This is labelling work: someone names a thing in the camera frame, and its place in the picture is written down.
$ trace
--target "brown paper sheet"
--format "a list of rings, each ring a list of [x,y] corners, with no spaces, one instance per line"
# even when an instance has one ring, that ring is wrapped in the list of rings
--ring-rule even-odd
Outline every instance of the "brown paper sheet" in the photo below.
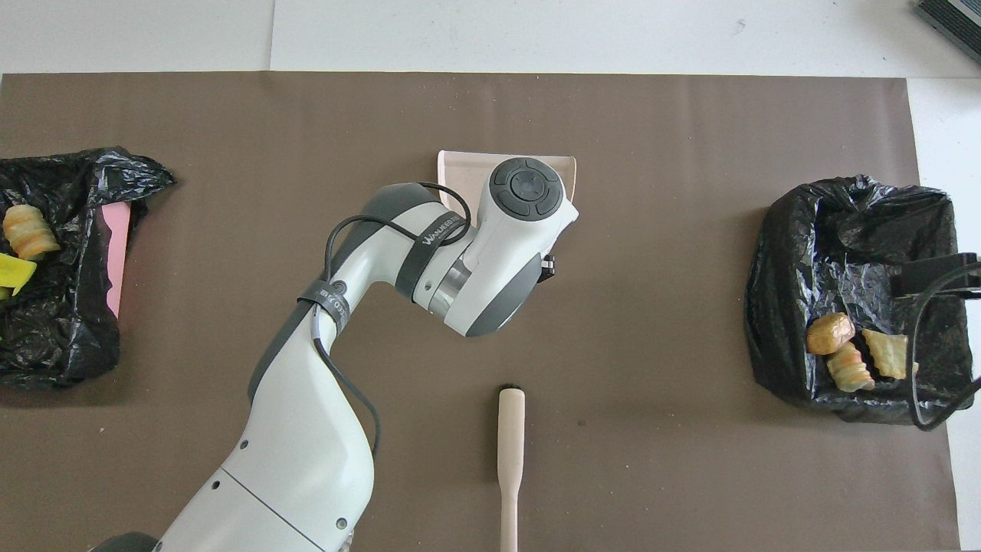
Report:
[[[121,144],[181,184],[132,239],[119,368],[0,389],[0,548],[159,536],[236,443],[252,367],[332,226],[442,148],[575,155],[558,275],[464,339],[394,290],[334,356],[385,434],[357,550],[497,547],[496,388],[528,394],[525,550],[957,548],[945,431],[846,424],[753,383],[764,209],[917,184],[899,80],[442,74],[5,76],[0,155]]]

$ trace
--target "black plastic bag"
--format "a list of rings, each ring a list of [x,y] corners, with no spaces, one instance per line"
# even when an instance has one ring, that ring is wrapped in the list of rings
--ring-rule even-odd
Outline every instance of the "black plastic bag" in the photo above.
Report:
[[[860,330],[908,335],[914,299],[894,299],[890,278],[903,263],[956,251],[954,206],[939,190],[898,189],[862,175],[791,190],[763,219],[747,284],[756,382],[846,421],[910,424],[908,386],[878,373]],[[806,351],[807,326],[831,312],[846,312],[859,330],[852,341],[875,389],[840,391],[824,358]],[[963,300],[930,302],[916,342],[919,404],[932,414],[971,381]]]
[[[146,214],[142,199],[173,183],[161,164],[121,147],[0,160],[0,219],[13,205],[33,205],[62,248],[0,301],[0,383],[66,387],[116,367],[119,329],[106,305],[111,232],[99,207],[129,201],[132,230]]]

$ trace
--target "yellow object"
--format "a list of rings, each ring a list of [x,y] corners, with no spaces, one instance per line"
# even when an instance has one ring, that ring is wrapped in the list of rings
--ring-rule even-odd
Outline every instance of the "yellow object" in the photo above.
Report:
[[[34,275],[35,268],[36,262],[0,253],[0,287],[14,288],[12,295],[16,295]]]

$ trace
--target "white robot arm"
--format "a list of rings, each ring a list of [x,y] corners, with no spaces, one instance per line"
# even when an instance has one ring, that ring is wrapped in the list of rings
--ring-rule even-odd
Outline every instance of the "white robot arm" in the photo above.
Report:
[[[531,293],[545,255],[578,215],[555,171],[531,158],[494,169],[476,228],[423,185],[381,189],[336,255],[328,253],[335,269],[303,293],[259,361],[238,445],[154,550],[344,549],[374,482],[372,448],[338,385],[342,375],[325,367],[351,311],[371,284],[387,282],[461,335],[493,332]]]

